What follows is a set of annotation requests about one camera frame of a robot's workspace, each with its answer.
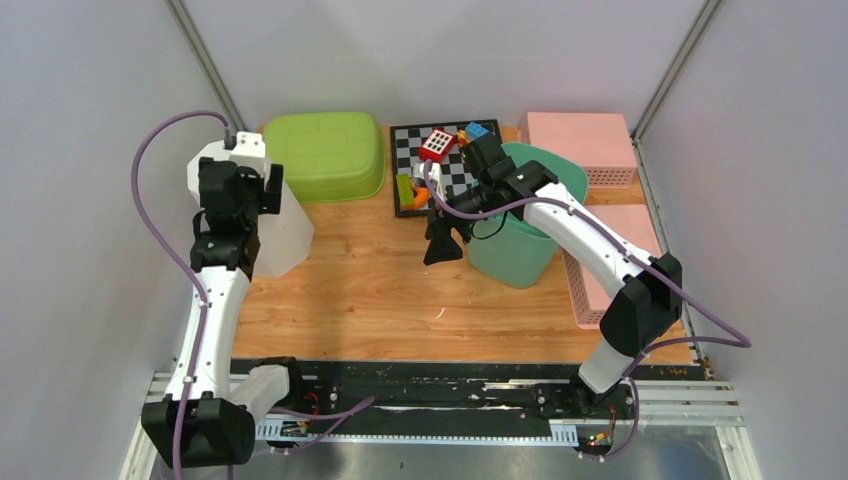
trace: metal floor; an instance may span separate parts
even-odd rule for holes
[[[626,434],[626,428],[617,432],[622,437]],[[226,475],[222,469],[194,470],[187,471],[185,478],[217,480]],[[729,475],[714,428],[657,426],[641,431],[624,455],[604,464],[578,460],[573,450],[552,447],[328,443],[288,458],[280,454],[255,457],[236,468],[235,478],[722,480]]]

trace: blue toy block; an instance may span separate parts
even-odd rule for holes
[[[471,122],[465,127],[465,138],[469,142],[473,142],[487,133],[489,131],[479,123]]]

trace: green toy block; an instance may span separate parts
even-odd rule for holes
[[[400,200],[400,208],[402,210],[412,208],[415,203],[415,194],[412,193],[412,180],[409,175],[399,173],[395,176],[395,182],[398,186],[398,199]]]

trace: red toy block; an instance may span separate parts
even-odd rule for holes
[[[418,158],[422,162],[432,160],[433,163],[440,163],[448,156],[448,152],[454,145],[456,145],[456,135],[434,128],[424,145],[418,148]]]

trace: white wall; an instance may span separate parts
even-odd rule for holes
[[[6,2],[0,62],[0,478],[116,478],[190,288],[133,209],[130,163],[160,120],[217,105],[160,1]],[[179,252],[185,164],[220,132],[176,127],[142,165]]]
[[[844,478],[848,3],[729,1],[645,141],[684,283],[768,480]]]
[[[245,121],[623,112],[633,128],[703,0],[186,0]]]

